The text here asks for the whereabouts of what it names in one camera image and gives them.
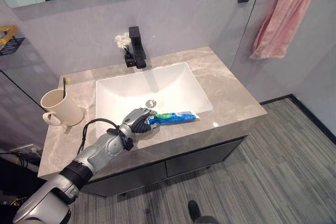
yellow object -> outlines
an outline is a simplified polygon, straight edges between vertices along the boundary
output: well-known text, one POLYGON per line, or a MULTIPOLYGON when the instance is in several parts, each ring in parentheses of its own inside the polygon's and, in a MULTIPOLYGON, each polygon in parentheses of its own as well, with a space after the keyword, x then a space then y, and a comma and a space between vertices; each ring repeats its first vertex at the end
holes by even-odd
POLYGON ((70 85, 70 78, 69 77, 64 77, 65 79, 65 84, 70 85))
POLYGON ((8 33, 5 35, 5 37, 0 39, 0 44, 6 44, 9 42, 9 40, 16 34, 17 28, 16 26, 4 26, 0 27, 0 32, 7 31, 8 33))

white mug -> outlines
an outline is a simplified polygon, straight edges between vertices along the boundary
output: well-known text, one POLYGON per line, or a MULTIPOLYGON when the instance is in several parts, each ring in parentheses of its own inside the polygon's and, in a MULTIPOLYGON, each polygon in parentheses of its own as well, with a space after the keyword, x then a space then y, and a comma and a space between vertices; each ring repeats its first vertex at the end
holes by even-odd
POLYGON ((63 89, 54 89, 46 93, 41 99, 41 106, 49 111, 43 114, 43 120, 53 126, 73 126, 83 118, 83 112, 66 93, 63 99, 63 89), (59 123, 53 122, 51 116, 55 116, 59 123))

person's foot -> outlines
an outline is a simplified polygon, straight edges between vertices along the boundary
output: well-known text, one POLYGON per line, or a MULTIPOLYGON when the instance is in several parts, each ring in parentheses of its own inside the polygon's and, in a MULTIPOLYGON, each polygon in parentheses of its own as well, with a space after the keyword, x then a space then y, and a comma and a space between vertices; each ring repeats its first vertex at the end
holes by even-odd
POLYGON ((188 203, 188 209, 191 219, 193 220, 193 222, 195 222, 196 219, 201 216, 198 204, 195 201, 191 200, 188 203))

marble countertop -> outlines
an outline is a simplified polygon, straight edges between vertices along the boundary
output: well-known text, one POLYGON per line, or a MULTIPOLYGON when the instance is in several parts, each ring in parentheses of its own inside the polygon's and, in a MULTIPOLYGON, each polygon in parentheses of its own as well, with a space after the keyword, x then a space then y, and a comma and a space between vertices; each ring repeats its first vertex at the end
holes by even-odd
MULTIPOLYGON (((83 109, 85 117, 73 127, 49 126, 38 177, 49 179, 76 156, 83 126, 96 117, 97 80, 186 62, 213 109, 198 114, 200 120, 196 122, 158 127, 154 132, 137 134, 133 137, 134 148, 115 157, 92 179, 246 135, 258 118, 267 114, 209 47, 150 58, 146 62, 145 69, 127 68, 126 64, 121 64, 64 75, 70 78, 67 92, 83 109)), ((91 125, 85 146, 96 140, 95 126, 91 125)))

floor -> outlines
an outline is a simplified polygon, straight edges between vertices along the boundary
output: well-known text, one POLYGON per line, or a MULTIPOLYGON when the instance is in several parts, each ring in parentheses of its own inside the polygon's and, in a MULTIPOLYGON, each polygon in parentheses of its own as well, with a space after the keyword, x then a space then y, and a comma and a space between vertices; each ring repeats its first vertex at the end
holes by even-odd
POLYGON ((80 194, 69 223, 191 223, 191 199, 222 223, 336 223, 335 145, 289 99, 264 108, 225 162, 125 196, 80 194))

